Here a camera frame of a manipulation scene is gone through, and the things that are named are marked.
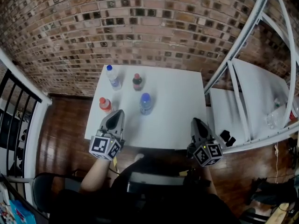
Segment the blue bottle cap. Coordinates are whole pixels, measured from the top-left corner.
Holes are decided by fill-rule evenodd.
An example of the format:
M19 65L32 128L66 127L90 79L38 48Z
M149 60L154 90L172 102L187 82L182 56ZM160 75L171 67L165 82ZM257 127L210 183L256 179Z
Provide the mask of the blue bottle cap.
M142 100L143 102L150 101L150 94L148 94L148 93L143 93L142 96L141 96L141 100Z

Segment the bottle with blue liquid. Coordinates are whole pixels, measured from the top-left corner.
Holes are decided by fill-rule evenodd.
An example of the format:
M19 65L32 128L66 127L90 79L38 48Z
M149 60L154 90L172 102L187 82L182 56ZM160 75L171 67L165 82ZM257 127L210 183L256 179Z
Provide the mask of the bottle with blue liquid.
M107 77L112 85L112 88L115 91L118 91L121 89L121 82L119 77L117 76L117 71L115 69L112 68L112 65L108 65L107 66Z
M143 115L149 115L152 111L152 100L148 93L143 93L140 99L140 112Z

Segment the water bottle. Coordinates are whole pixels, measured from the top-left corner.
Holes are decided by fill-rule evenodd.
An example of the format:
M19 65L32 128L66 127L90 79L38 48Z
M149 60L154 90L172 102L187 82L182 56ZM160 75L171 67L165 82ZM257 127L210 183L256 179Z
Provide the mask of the water bottle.
M270 114L268 114L266 117L266 122L270 127L270 129L277 129L281 127L285 115L285 111L286 111L286 105L287 105L287 104L281 105L281 103L277 102L276 99L274 100L274 103L276 109ZM299 97L294 97L293 108L295 110L295 114L293 113L293 111L291 111L289 117L291 121L296 120L296 118L299 116Z
M112 68L112 65L107 66L107 77L110 80L112 88L115 91L118 91L121 89L120 79L117 77L117 71Z
M110 114L111 112L113 112L111 101L109 99L105 99L104 97L100 98L100 108L106 114Z
M140 112L143 115L149 115L152 111L152 102L148 93L143 93L140 99Z

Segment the white table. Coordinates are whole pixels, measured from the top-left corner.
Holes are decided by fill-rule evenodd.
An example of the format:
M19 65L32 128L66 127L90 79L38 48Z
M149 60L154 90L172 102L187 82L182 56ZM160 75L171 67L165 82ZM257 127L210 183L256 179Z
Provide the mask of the white table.
M111 100L114 109L125 112L125 145L135 147L186 149L191 142L191 121L197 117L206 123L206 102L201 73L145 66L114 65L122 88L114 91L106 76L100 76L90 109L85 139L96 134L105 113L99 107L100 97ZM139 73L142 91L133 89L132 79ZM149 93L154 107L148 116L141 115L139 102Z

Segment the floor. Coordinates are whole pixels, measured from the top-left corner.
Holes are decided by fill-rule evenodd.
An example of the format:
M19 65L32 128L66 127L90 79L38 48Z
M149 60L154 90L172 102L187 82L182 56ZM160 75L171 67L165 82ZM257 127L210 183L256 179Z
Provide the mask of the floor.
M53 97L40 136L36 163L36 173L51 172L68 174L78 168L88 171L95 158L88 153L89 141L84 139L91 99ZM285 182L293 177L291 159L286 144L278 144L278 178ZM122 171L134 162L140 150L126 147L118 155L118 169ZM219 197L236 216L247 207L244 204L252 179L268 177L274 182L277 158L274 147L267 146L245 152L227 154L216 165L211 166L211 174Z

